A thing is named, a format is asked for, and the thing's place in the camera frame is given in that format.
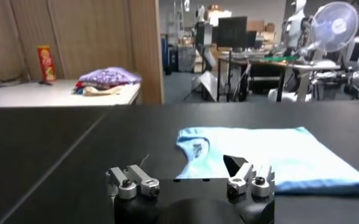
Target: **light blue t-shirt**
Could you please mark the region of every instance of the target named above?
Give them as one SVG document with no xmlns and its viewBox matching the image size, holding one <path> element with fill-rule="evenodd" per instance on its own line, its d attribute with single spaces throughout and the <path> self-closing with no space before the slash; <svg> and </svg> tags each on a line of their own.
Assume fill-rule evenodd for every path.
<svg viewBox="0 0 359 224">
<path fill-rule="evenodd" d="M 359 194 L 359 172 L 305 128 L 186 128 L 177 145 L 188 164 L 177 178 L 227 178 L 223 155 L 271 165 L 280 194 Z"/>
</svg>

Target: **pringles can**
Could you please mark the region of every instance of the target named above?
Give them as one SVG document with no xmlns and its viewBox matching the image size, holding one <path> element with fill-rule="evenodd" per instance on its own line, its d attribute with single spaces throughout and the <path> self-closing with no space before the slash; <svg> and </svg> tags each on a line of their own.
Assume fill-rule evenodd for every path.
<svg viewBox="0 0 359 224">
<path fill-rule="evenodd" d="M 39 46 L 37 47 L 37 50 L 40 58 L 43 80 L 45 82 L 56 81 L 55 66 L 51 55 L 51 48 L 49 46 Z"/>
</svg>

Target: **wooden wall panel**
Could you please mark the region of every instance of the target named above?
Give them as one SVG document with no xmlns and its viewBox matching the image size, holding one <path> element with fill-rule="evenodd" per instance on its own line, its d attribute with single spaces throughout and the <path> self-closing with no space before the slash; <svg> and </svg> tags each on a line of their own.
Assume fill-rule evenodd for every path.
<svg viewBox="0 0 359 224">
<path fill-rule="evenodd" d="M 143 102 L 161 104 L 163 97 L 162 47 L 158 0 L 127 0 L 135 69 L 143 77 Z"/>
<path fill-rule="evenodd" d="M 58 78 L 64 77 L 53 33 L 47 0 L 11 0 L 15 19 L 20 31 L 21 42 L 30 76 L 35 80 L 42 79 L 37 46 L 49 45 L 54 59 L 55 73 Z"/>
<path fill-rule="evenodd" d="M 12 27 L 8 0 L 0 0 L 0 79 L 12 79 L 24 72 L 23 59 Z"/>
<path fill-rule="evenodd" d="M 54 29 L 65 78 L 99 68 L 133 70 L 127 0 L 52 0 Z"/>
</svg>

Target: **white fan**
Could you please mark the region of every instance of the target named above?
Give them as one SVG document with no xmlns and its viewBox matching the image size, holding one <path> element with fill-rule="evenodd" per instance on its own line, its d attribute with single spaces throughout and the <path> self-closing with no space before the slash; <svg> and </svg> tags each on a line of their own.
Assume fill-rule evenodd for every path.
<svg viewBox="0 0 359 224">
<path fill-rule="evenodd" d="M 339 51 L 353 40 L 358 25 L 358 12 L 351 4 L 331 2 L 321 7 L 312 20 L 312 43 L 323 53 Z"/>
</svg>

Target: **purple cloth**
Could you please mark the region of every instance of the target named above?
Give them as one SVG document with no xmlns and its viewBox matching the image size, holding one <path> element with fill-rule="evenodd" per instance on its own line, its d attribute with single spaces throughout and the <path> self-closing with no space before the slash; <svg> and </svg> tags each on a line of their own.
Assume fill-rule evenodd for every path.
<svg viewBox="0 0 359 224">
<path fill-rule="evenodd" d="M 120 67 L 109 67 L 106 69 L 99 69 L 88 74 L 82 75 L 79 78 L 82 82 L 102 83 L 108 85 L 120 84 L 134 84 L 140 83 L 141 77 L 126 71 Z"/>
</svg>

